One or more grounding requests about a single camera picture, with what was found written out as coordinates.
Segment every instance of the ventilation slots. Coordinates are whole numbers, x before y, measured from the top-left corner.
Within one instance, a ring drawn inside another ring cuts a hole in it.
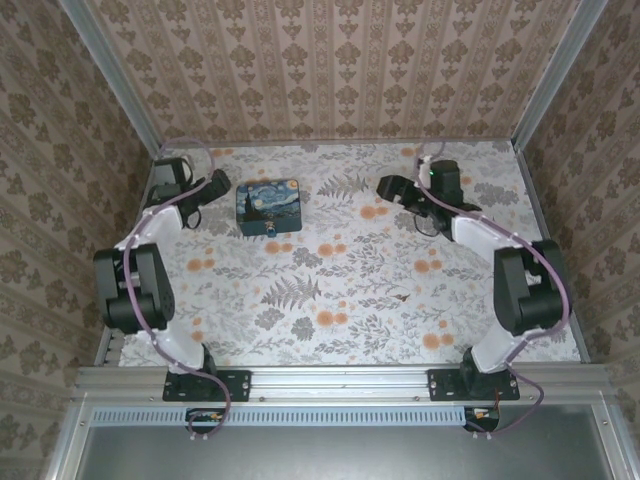
[[[99,408],[91,426],[183,426],[184,407]],[[193,422],[206,425],[205,422]],[[227,426],[426,426],[464,425],[463,407],[264,408],[236,407]]]

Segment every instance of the black mounting plate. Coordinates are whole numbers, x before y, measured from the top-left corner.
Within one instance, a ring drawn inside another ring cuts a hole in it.
[[[232,402],[248,402],[251,393],[250,370],[218,370],[216,377],[229,389]],[[168,372],[162,399],[165,402],[224,402],[224,393],[213,382],[191,374]]]
[[[516,378],[505,370],[500,373],[491,374],[495,388],[502,400],[520,400],[520,390]],[[479,400],[495,401],[495,389],[489,389],[486,395],[471,396],[465,387],[459,367],[434,368],[427,370],[429,397],[432,402],[451,402],[458,400]]]

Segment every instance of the starry night box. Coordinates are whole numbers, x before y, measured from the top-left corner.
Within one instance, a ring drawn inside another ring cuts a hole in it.
[[[302,230],[296,180],[250,183],[236,189],[236,221],[246,237]]]

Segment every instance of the floral tablecloth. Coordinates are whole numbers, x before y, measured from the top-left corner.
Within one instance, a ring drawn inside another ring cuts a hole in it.
[[[203,208],[163,260],[174,322],[204,342],[220,365],[365,365],[457,362],[496,321],[488,264],[442,235],[416,231],[413,216],[381,201],[380,177],[410,177],[417,144],[216,149],[234,185],[265,179],[300,184],[303,229],[244,238],[235,192]],[[436,153],[441,144],[428,144]],[[196,172],[206,152],[189,154]],[[511,145],[447,143],[465,198],[530,238],[540,238]],[[529,347],[523,361],[579,360],[569,329]],[[120,365],[161,364],[127,338]]]

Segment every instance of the wall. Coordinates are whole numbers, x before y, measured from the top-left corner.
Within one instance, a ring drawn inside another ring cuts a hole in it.
[[[511,136],[577,1],[90,0],[164,137]]]
[[[610,1],[525,155],[594,361],[640,438],[640,3]]]
[[[0,2],[0,478],[36,478],[102,323],[91,258],[148,155],[55,1]]]

